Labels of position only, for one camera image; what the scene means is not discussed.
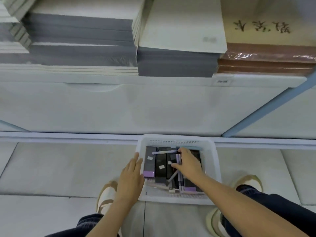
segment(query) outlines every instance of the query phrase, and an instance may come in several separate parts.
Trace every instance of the floor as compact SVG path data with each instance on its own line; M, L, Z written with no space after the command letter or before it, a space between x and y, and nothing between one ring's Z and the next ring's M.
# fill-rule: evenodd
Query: floor
M133 145L0 143L0 230L7 237L43 237L73 228L95 212L101 187L117 178ZM218 148L223 183L256 174L276 193L316 212L316 151ZM213 206L138 202L124 237L211 236Z

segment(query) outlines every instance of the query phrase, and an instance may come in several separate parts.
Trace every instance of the dark blue jeans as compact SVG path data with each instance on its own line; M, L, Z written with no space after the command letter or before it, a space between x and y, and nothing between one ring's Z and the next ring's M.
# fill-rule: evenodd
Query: dark blue jeans
M283 219L286 219L308 236L316 236L316 213L279 195L261 193L254 187L246 184L238 186L236 190L267 207ZM223 215L221 217L221 223L231 237L241 237L238 231L236 231Z
M87 215L79 220L76 228L64 230L46 237L85 237L102 217L103 215L101 214Z

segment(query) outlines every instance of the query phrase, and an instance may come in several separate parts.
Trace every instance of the white shoe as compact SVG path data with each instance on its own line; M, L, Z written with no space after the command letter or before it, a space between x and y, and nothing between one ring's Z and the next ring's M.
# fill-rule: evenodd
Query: white shoe
M111 204L114 202L117 188L118 188L118 183L114 180L110 181L102 188L97 200L97 208L96 208L97 213L103 214L103 215L107 213ZM118 231L118 235L122 237L121 228Z
M255 187L258 191L263 192L263 186L261 180L256 175L246 175L236 181L234 181L230 186L236 189L241 184L247 184ZM206 227L208 231L214 237L229 237L224 226L221 223L221 212L218 208L214 208L206 216Z

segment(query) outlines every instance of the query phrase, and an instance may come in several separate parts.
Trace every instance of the person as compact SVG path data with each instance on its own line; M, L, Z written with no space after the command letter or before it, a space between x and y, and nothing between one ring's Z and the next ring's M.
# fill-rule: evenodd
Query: person
M188 149L180 148L182 165L172 167L202 189L217 206L206 217L215 237L316 236L316 214L283 197L262 193L254 175L238 179L233 188L203 173L200 162ZM81 218L76 228L49 237L122 237L120 227L137 202L144 185L142 159L135 153L122 170L118 183L110 181L97 200L97 213Z

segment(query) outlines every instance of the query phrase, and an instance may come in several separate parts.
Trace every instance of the basket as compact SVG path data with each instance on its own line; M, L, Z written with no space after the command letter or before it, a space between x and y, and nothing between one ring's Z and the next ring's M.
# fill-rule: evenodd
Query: basket
M143 135L137 143L136 151L139 152L140 158L145 159L146 147L201 147L200 151L201 164L203 171L211 178L222 182L221 171L219 166L218 154L215 143L207 137L184 136L184 135ZM141 173L144 170L144 161L141 166ZM138 200L152 201L161 203L179 203L179 204L201 204L213 205L207 195L192 195L183 193L169 193L156 187L144 184L143 190Z

